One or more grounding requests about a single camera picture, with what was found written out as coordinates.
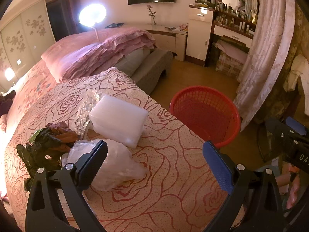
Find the clear plastic bag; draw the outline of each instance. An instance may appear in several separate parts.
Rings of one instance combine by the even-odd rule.
[[[62,166],[67,163],[76,163],[83,154],[89,153],[99,140],[75,142],[67,159],[62,160]],[[123,181],[129,179],[141,180],[146,176],[147,169],[132,159],[132,153],[125,145],[111,139],[104,139],[104,141],[107,143],[108,152],[91,184],[95,189],[110,191]]]

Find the gray cushion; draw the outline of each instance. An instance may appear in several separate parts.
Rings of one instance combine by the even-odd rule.
[[[148,48],[132,51],[129,55],[121,58],[115,67],[131,77],[149,54],[150,49]]]

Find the glass vase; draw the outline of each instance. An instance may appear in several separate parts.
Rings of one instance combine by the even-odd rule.
[[[151,25],[157,25],[157,17],[156,17],[156,15],[151,17]]]

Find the pink cloth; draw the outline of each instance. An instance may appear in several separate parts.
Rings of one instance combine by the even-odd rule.
[[[218,40],[217,42],[217,48],[222,50],[226,55],[228,55],[230,58],[233,58],[237,60],[239,63],[244,64],[247,59],[246,52],[243,52],[239,48],[225,42],[222,40]]]
[[[134,50],[153,48],[155,40],[145,30],[134,27],[104,29],[67,36],[42,54],[57,82],[97,74],[114,66]]]

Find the sliding wardrobe door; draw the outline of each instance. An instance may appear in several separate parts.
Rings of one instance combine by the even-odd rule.
[[[10,62],[7,58],[7,54],[5,53],[4,46],[0,38],[0,92],[7,92],[13,86],[13,82],[7,81],[4,75],[6,69],[10,67]]]
[[[41,60],[43,52],[55,43],[47,16],[45,0],[29,7],[20,16],[26,40],[37,63]]]
[[[20,79],[36,63],[26,40],[20,16],[1,30],[1,38],[13,71]]]

